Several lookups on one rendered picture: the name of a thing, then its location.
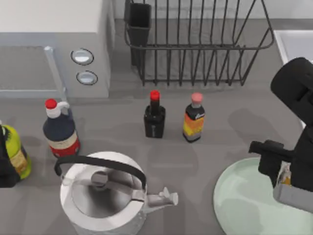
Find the small orange labelled bottle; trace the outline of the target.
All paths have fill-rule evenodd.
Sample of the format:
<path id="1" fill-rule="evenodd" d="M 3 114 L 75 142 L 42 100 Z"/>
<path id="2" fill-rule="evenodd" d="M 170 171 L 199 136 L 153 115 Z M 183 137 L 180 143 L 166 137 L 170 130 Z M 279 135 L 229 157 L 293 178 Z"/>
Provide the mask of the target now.
<path id="1" fill-rule="evenodd" d="M 282 162 L 278 183 L 291 186 L 290 163 Z"/>

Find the pale grey rounded box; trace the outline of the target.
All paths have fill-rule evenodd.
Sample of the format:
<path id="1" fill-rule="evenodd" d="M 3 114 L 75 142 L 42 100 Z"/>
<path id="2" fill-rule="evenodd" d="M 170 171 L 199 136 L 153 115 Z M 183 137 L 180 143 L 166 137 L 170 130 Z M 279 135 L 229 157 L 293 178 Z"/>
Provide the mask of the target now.
<path id="1" fill-rule="evenodd" d="M 313 192 L 286 184 L 277 184 L 273 189 L 273 198 L 281 204 L 313 214 Z"/>

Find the pale green plate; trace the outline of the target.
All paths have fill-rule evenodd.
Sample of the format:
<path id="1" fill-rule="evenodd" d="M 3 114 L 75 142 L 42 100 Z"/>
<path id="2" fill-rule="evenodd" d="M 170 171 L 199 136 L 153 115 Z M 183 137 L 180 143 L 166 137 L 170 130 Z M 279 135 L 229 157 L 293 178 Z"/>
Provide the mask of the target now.
<path id="1" fill-rule="evenodd" d="M 313 214 L 276 202 L 259 158 L 239 160 L 218 178 L 213 204 L 226 235 L 313 235 Z"/>

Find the orange labelled bottle pink cap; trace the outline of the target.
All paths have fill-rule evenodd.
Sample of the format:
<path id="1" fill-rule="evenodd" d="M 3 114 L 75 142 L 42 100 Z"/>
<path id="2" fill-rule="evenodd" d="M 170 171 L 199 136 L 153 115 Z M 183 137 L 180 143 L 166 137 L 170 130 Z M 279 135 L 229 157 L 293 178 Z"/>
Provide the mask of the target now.
<path id="1" fill-rule="evenodd" d="M 202 100 L 201 93 L 193 93 L 191 103 L 185 109 L 182 133 L 188 142 L 195 142 L 201 138 L 205 117 Z"/>

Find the white sink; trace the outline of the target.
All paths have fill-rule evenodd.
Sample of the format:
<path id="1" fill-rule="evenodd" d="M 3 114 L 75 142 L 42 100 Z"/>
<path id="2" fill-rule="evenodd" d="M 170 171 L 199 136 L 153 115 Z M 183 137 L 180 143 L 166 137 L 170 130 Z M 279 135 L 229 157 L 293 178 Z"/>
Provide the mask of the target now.
<path id="1" fill-rule="evenodd" d="M 313 30 L 275 30 L 282 63 L 304 57 L 313 63 Z"/>

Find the black bottle with red cap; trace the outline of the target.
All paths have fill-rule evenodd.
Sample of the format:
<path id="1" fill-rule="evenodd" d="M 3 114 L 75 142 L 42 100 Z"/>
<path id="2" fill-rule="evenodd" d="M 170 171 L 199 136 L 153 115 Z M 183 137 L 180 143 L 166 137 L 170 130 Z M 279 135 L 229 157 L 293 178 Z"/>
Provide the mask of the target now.
<path id="1" fill-rule="evenodd" d="M 162 138 L 164 133 L 166 109 L 160 105 L 160 92 L 150 91 L 150 104 L 144 112 L 145 136 Z"/>

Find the dark cutlery holder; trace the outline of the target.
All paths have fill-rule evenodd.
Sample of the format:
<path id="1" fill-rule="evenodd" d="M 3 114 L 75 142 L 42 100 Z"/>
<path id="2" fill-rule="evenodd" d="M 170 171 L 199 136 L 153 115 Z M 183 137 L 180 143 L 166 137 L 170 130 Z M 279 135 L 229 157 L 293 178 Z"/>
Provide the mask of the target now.
<path id="1" fill-rule="evenodd" d="M 142 55 L 147 45 L 151 28 L 152 6 L 148 3 L 137 3 L 125 0 L 124 21 L 129 37 L 132 66 L 141 67 Z"/>

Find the pale microwave oven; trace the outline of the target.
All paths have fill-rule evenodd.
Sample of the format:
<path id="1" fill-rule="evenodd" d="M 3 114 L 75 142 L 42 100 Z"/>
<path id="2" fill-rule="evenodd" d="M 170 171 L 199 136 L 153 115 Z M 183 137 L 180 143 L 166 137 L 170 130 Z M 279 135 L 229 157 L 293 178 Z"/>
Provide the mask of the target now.
<path id="1" fill-rule="evenodd" d="M 52 47 L 67 100 L 108 97 L 114 40 L 112 0 L 0 0 L 0 46 Z M 72 61 L 80 48 L 94 55 L 91 64 Z M 95 73 L 97 83 L 79 83 L 82 71 Z"/>

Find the round silver microwave knob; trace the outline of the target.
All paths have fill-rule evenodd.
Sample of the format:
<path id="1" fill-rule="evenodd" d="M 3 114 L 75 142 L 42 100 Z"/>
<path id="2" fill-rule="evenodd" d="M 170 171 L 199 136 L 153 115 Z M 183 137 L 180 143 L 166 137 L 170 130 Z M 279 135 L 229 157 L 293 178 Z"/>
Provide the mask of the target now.
<path id="1" fill-rule="evenodd" d="M 89 70 L 77 73 L 76 79 L 79 83 L 88 86 L 92 86 L 98 81 L 97 75 Z"/>
<path id="2" fill-rule="evenodd" d="M 73 62 L 82 66 L 89 65 L 94 61 L 94 55 L 85 48 L 73 50 L 70 56 Z"/>

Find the yellow green bottle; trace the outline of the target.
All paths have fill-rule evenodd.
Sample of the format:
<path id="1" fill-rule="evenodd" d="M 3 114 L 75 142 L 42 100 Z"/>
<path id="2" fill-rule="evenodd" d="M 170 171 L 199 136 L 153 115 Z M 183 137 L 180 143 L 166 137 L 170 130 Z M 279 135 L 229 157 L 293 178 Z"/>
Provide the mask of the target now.
<path id="1" fill-rule="evenodd" d="M 10 125 L 3 125 L 2 132 L 5 146 L 11 164 L 17 171 L 21 180 L 31 173 L 31 160 L 27 154 L 18 132 Z"/>

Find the glass microwave door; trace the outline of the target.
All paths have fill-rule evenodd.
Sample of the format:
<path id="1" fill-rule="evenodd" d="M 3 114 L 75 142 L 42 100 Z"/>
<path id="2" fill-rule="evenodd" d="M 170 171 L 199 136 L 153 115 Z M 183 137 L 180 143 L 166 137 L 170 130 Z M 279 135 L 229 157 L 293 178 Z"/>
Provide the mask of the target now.
<path id="1" fill-rule="evenodd" d="M 0 98 L 60 98 L 44 47 L 0 46 Z"/>

